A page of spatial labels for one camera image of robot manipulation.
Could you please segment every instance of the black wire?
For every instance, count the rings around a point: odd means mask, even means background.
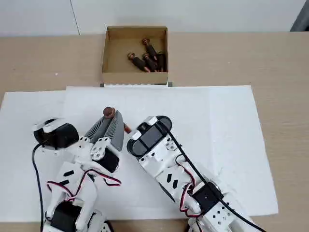
[[[177,146],[177,148],[180,150],[181,154],[184,156],[184,158],[186,159],[186,161],[190,164],[190,166],[192,167],[192,169],[196,172],[196,174],[198,175],[198,177],[204,182],[205,185],[208,185],[208,182],[205,180],[205,178],[203,177],[203,175],[197,170],[197,168],[194,166],[194,164],[191,162],[191,160],[189,159],[189,157],[186,155],[186,153],[183,151],[182,147],[179,145],[179,143],[177,142],[177,140],[175,139],[175,137],[173,136],[173,134],[168,130],[168,128],[164,125],[164,123],[162,123],[161,121],[158,120],[158,123],[165,129],[165,131],[169,134],[169,136],[171,137],[171,139],[174,141],[175,145]],[[214,190],[212,190],[212,188],[210,188],[210,190],[212,191],[212,193],[217,197],[217,199],[229,210],[231,211],[235,216],[237,216],[239,219],[241,219],[242,221],[246,222],[248,225],[256,228],[257,230],[261,231],[261,232],[266,232],[264,229],[262,229],[261,227],[255,225],[254,223],[250,222],[249,220],[245,219],[242,215],[240,215],[239,213],[237,213],[234,209],[232,209],[227,203],[225,203],[217,194],[217,192],[215,192]]]
[[[72,0],[70,0],[70,4],[71,4],[72,11],[73,11],[74,21],[75,21],[75,25],[77,27],[78,34],[81,35],[81,32],[79,31],[79,27],[78,27],[78,24],[77,24],[77,20],[76,20],[74,8],[73,8]]]
[[[34,160],[34,155],[36,150],[41,146],[42,144],[37,144],[32,151],[32,164],[35,170],[35,175],[37,177],[37,184],[38,184],[38,189],[39,189],[39,195],[40,195],[40,207],[41,207],[41,226],[40,226],[40,231],[43,232],[43,225],[44,225],[44,210],[43,210],[43,197],[42,197],[42,189],[41,189],[41,184],[40,184],[40,176],[39,176],[39,171],[37,168],[37,165],[35,164]]]

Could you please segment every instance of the white paper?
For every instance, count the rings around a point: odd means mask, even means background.
[[[102,115],[102,109],[108,105],[117,108],[123,114],[126,123],[133,128],[147,116],[171,117],[173,132],[190,158],[228,183],[250,215],[278,212],[276,193],[250,87],[141,88],[125,91],[117,88],[70,87],[66,92],[64,116],[77,127],[80,133],[84,133]],[[179,213],[172,213],[172,208],[175,207],[164,200],[164,196],[160,194],[161,189],[155,186],[152,178],[142,175],[141,167],[135,159],[128,158],[125,148],[123,153],[126,166],[120,165],[119,176],[124,183],[131,179],[127,176],[129,173],[130,175],[136,173],[139,182],[131,187],[124,184],[121,188],[125,192],[134,194],[127,198],[127,195],[123,196],[123,191],[117,195],[118,190],[113,189],[109,198],[110,194],[106,190],[104,192],[108,198],[98,202],[100,207],[108,208],[112,214],[117,215],[112,207],[115,204],[118,205],[118,202],[122,203],[125,198],[128,207],[135,207],[135,209],[147,207],[139,217],[164,218],[162,214],[155,213],[162,208],[160,204],[163,202],[163,209],[165,207],[171,212],[171,214],[166,213],[168,218],[182,216]],[[136,190],[144,183],[151,183],[145,189],[145,191],[151,190],[147,192],[146,198]],[[131,217],[125,212],[123,216],[126,219]]]
[[[93,88],[69,87],[63,116],[84,135],[102,117],[103,109],[115,107],[127,125],[136,128],[147,116],[167,115],[173,121],[173,133],[193,161],[201,157],[203,165],[212,169],[209,137],[208,92],[203,89],[165,88]],[[117,178],[121,187],[109,188],[98,181],[97,207],[108,212],[110,219],[183,218],[158,183],[145,173],[135,157],[126,150],[128,136],[120,158]]]
[[[64,91],[9,92],[0,110],[0,221],[38,221],[39,193],[31,153],[37,144],[32,127],[48,117],[60,116]],[[62,162],[54,154],[36,156],[45,203],[50,193],[44,183]]]
[[[108,91],[108,88],[69,88],[67,94],[64,91],[5,94],[0,110],[0,183],[4,186],[0,191],[0,221],[39,221],[39,195],[31,163],[36,141],[31,129],[41,119],[61,115],[64,95],[67,97],[65,114],[69,115],[69,122],[77,127],[80,135],[102,116],[107,105],[118,109],[124,107],[120,112],[133,128],[149,115],[171,117],[173,133],[188,155],[227,182],[250,215],[278,212],[250,87],[171,88],[178,93],[168,93],[167,97],[165,93],[152,92],[158,91],[156,89],[138,90],[143,92],[142,95],[132,88],[126,91],[117,89],[110,90],[113,92],[104,98],[101,92]],[[180,94],[181,91],[189,91],[190,94]],[[186,111],[186,105],[190,104],[193,106]],[[199,130],[203,128],[206,130],[202,134]],[[40,151],[38,154],[36,162],[46,206],[51,193],[44,183],[55,177],[66,157],[42,155]],[[110,219],[183,218],[178,207],[142,170],[134,157],[128,153],[122,156],[116,177],[122,180],[123,185],[121,188],[108,188],[98,180],[98,207]],[[132,180],[132,186],[129,186],[127,178]]]
[[[215,175],[251,216],[278,213],[278,202],[251,87],[210,88]]]

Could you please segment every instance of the cardboard box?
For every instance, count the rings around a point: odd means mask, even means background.
[[[166,54],[168,70],[168,30],[166,27],[111,26],[107,27],[103,55],[104,84],[166,84],[168,72],[143,72],[127,58],[129,52],[142,59],[146,52],[141,43],[149,38],[156,52]]]

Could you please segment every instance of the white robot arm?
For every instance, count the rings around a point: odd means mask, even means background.
[[[108,212],[100,212],[95,207],[98,197],[95,177],[100,176],[111,187],[121,185],[113,177],[124,140],[121,114],[107,107],[104,117],[81,138],[74,126],[63,119],[35,125],[34,136],[44,149],[62,149],[72,157],[62,164],[57,177],[47,182],[52,197],[41,231],[112,232],[106,221]]]
[[[201,174],[171,134],[166,116],[148,117],[128,141],[128,152],[155,178],[189,219],[190,232],[263,231],[244,214],[227,187],[206,169]]]

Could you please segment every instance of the light wood tabletop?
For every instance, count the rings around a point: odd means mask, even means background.
[[[175,86],[252,85],[279,203],[279,214],[254,220],[269,232],[309,228],[308,41],[305,32],[169,34]],[[104,35],[0,38],[0,98],[6,91],[99,86],[103,47]],[[112,225],[115,232],[181,232],[186,221]],[[0,223],[0,231],[39,231],[39,224]]]

